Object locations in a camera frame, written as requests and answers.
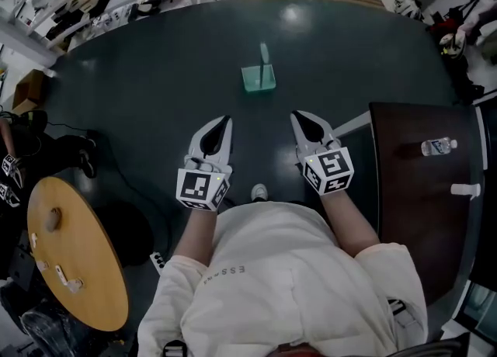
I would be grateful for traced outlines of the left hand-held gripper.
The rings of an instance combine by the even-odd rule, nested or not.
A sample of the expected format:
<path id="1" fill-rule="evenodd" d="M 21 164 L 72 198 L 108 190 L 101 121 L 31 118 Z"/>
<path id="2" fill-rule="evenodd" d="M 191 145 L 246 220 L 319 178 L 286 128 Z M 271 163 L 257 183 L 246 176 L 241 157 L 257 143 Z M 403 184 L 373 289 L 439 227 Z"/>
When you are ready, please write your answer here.
<path id="1" fill-rule="evenodd" d="M 178 170 L 176 199 L 195 210 L 217 211 L 231 187 L 229 162 L 233 121 L 221 116 L 201 127 L 193 135 L 185 166 Z"/>

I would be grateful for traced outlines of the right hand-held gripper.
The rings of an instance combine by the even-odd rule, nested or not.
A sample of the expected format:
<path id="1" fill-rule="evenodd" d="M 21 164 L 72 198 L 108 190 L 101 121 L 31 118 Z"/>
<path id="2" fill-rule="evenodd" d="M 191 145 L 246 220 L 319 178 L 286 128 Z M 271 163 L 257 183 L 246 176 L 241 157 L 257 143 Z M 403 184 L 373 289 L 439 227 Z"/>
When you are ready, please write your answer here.
<path id="1" fill-rule="evenodd" d="M 334 139 L 330 124 L 303 110 L 294 110 L 290 122 L 301 174 L 312 189 L 320 196 L 347 189 L 355 170 L 348 148 Z"/>

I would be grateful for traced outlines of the teal plastic dustpan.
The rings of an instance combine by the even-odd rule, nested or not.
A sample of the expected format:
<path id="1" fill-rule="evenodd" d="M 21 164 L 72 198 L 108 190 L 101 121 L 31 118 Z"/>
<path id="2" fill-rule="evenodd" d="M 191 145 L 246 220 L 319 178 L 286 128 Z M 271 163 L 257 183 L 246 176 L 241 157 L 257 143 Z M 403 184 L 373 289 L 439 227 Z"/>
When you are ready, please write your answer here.
<path id="1" fill-rule="evenodd" d="M 259 49 L 259 64 L 241 68 L 244 89 L 248 94 L 268 92 L 276 88 L 276 77 L 266 43 L 261 42 Z"/>

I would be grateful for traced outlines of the person's left forearm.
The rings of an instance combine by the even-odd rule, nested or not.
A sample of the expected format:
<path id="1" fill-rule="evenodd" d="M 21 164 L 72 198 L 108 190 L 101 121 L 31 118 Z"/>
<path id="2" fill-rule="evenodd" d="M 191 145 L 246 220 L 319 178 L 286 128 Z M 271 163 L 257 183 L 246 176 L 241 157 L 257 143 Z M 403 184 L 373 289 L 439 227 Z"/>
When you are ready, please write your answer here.
<path id="1" fill-rule="evenodd" d="M 173 256 L 190 258 L 209 266 L 213 255 L 213 239 L 217 211 L 192 210 Z"/>

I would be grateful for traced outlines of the person's right forearm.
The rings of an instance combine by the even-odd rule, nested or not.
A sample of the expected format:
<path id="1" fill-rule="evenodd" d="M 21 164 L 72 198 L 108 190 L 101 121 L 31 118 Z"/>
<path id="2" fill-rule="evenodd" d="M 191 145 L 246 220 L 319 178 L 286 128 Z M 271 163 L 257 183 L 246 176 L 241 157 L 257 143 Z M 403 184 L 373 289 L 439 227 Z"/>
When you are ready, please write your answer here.
<path id="1" fill-rule="evenodd" d="M 320 197 L 340 248 L 355 258 L 363 250 L 380 244 L 377 233 L 345 191 Z"/>

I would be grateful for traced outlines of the person's white shoe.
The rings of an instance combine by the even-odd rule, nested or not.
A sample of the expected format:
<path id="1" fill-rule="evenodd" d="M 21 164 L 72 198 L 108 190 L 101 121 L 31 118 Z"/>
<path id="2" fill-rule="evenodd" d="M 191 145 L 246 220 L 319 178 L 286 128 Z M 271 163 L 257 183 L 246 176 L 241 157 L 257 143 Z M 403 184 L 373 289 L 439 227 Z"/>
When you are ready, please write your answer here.
<path id="1" fill-rule="evenodd" d="M 251 201 L 253 203 L 267 201 L 268 199 L 269 199 L 269 193 L 264 184 L 258 183 L 252 187 Z"/>

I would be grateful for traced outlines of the clear water bottle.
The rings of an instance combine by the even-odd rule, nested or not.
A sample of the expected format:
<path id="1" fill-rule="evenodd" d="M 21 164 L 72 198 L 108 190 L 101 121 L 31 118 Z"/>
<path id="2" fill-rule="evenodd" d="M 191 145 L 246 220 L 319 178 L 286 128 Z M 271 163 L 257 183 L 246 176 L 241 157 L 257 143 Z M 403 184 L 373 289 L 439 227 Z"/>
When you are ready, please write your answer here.
<path id="1" fill-rule="evenodd" d="M 425 140 L 421 143 L 421 152 L 425 157 L 449 154 L 456 148 L 457 140 L 449 137 Z"/>

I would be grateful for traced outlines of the black round stool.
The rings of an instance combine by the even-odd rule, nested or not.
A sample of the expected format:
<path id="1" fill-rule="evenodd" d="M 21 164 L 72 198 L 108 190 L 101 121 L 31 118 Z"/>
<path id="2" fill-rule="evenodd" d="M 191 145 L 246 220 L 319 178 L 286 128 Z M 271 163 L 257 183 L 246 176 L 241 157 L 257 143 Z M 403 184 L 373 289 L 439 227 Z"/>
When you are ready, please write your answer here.
<path id="1" fill-rule="evenodd" d="M 145 215 L 133 204 L 116 201 L 94 208 L 123 267 L 143 265 L 154 248 Z"/>

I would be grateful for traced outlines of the dark brown table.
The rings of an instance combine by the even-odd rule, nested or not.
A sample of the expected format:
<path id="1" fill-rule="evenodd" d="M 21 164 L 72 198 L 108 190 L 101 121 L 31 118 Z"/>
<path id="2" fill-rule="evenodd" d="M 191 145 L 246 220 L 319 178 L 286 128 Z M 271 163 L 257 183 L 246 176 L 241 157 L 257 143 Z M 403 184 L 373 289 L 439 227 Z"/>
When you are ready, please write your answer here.
<path id="1" fill-rule="evenodd" d="M 427 304 L 454 286 L 463 257 L 470 199 L 450 193 L 471 184 L 481 161 L 473 109 L 408 103 L 370 104 L 384 243 L 408 248 Z M 449 137 L 457 148 L 425 157 L 421 143 Z"/>

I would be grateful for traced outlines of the person's white t-shirt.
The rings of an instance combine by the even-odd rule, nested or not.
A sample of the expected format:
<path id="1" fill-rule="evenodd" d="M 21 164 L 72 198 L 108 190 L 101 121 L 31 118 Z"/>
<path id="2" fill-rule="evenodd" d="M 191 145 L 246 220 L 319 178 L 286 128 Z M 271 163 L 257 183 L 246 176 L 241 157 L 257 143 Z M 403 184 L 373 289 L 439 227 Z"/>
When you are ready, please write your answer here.
<path id="1" fill-rule="evenodd" d="M 217 218 L 209 266 L 172 256 L 138 331 L 138 357 L 168 342 L 189 357 L 265 357 L 306 343 L 330 356 L 385 356 L 426 342 L 428 319 L 408 249 L 377 244 L 355 258 L 315 211 L 237 206 Z M 416 322 L 399 327 L 388 300 Z"/>

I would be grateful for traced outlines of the white plastic bag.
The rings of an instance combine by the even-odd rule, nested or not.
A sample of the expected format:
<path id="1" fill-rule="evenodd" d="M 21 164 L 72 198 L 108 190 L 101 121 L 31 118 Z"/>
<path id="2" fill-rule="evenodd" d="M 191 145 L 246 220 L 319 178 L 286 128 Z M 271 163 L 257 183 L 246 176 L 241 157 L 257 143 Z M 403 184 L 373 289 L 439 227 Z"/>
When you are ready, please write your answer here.
<path id="1" fill-rule="evenodd" d="M 418 0 L 396 0 L 394 12 L 410 19 L 422 20 L 421 3 Z"/>

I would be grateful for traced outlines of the white pump bottle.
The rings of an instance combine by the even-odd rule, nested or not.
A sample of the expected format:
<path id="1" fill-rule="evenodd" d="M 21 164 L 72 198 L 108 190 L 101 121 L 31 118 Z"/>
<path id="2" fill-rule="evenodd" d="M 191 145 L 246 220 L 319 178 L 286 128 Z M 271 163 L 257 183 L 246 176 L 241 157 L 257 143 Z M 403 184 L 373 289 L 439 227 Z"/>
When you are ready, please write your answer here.
<path id="1" fill-rule="evenodd" d="M 450 193 L 455 196 L 469 196 L 470 200 L 481 195 L 481 185 L 476 184 L 452 184 Z"/>

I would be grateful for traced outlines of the red bag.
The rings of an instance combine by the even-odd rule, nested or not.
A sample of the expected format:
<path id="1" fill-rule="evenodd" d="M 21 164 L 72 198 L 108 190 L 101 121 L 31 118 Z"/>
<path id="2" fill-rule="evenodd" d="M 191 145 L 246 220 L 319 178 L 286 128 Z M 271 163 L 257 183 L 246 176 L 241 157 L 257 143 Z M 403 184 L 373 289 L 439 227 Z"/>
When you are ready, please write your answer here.
<path id="1" fill-rule="evenodd" d="M 435 40 L 441 40 L 447 34 L 455 34 L 460 26 L 464 24 L 462 19 L 448 18 L 427 27 L 430 36 Z"/>

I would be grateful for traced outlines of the rounded wooden block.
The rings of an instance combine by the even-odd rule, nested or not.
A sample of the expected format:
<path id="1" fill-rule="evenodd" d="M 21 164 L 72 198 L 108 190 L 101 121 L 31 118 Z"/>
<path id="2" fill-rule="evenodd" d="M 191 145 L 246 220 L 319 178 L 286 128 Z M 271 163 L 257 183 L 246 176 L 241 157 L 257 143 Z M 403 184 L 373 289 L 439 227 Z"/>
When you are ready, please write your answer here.
<path id="1" fill-rule="evenodd" d="M 45 220 L 45 229 L 49 233 L 56 231 L 61 224 L 61 209 L 59 207 L 54 207 L 47 214 L 47 219 Z"/>

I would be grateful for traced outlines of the round wooden table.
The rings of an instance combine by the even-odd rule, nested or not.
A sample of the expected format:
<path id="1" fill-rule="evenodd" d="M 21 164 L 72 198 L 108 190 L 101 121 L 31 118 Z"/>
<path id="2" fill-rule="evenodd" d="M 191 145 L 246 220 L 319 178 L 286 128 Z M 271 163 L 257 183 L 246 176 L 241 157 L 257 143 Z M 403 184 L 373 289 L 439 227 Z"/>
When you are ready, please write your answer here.
<path id="1" fill-rule="evenodd" d="M 54 207 L 61 209 L 61 224 L 49 233 L 44 224 Z M 49 264 L 41 275 L 63 307 L 91 328 L 121 329 L 129 314 L 123 269 L 94 209 L 79 191 L 61 178 L 42 178 L 30 194 L 26 222 L 35 262 Z M 36 248 L 32 233 L 37 235 Z M 55 265 L 62 267 L 67 280 L 81 278 L 83 288 L 72 293 L 61 283 Z"/>

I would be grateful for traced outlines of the cardboard box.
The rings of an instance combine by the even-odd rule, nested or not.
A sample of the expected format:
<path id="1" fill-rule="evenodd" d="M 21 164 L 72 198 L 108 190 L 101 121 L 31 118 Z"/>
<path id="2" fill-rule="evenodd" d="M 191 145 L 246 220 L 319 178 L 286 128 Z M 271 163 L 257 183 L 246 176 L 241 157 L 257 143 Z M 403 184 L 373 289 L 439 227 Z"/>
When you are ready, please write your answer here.
<path id="1" fill-rule="evenodd" d="M 36 109 L 43 103 L 46 95 L 47 76 L 33 69 L 16 85 L 12 111 L 21 115 Z"/>

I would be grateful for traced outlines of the black coat rack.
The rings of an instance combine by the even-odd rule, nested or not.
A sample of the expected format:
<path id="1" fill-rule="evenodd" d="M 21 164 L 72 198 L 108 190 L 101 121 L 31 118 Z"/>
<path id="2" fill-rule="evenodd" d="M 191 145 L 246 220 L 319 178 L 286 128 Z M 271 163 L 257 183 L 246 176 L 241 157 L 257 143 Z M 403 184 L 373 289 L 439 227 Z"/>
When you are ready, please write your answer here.
<path id="1" fill-rule="evenodd" d="M 445 15 L 461 29 L 469 45 L 475 45 L 481 36 L 481 28 L 497 21 L 497 0 L 469 0 L 450 8 Z"/>

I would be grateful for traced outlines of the black plastic bag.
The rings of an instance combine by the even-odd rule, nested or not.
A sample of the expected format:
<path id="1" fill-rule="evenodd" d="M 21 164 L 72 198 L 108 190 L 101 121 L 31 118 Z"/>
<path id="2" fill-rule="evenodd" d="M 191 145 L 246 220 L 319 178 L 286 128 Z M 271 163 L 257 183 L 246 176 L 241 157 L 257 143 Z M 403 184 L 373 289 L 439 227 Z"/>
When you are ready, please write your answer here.
<path id="1" fill-rule="evenodd" d="M 65 310 L 52 305 L 39 305 L 21 318 L 25 332 L 46 357 L 79 357 L 81 330 Z"/>

